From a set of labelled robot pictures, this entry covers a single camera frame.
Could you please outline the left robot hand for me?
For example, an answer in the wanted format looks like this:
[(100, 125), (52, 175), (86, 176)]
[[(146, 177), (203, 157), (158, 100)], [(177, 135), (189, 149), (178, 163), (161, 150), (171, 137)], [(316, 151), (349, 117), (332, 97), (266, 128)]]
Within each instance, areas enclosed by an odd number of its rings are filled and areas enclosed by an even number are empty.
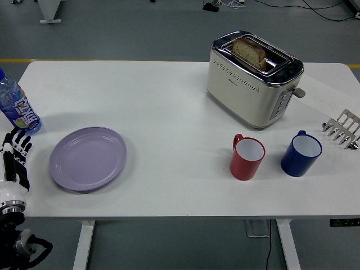
[(25, 202), (30, 190), (26, 157), (32, 147), (31, 136), (15, 127), (7, 133), (1, 148), (1, 202)]

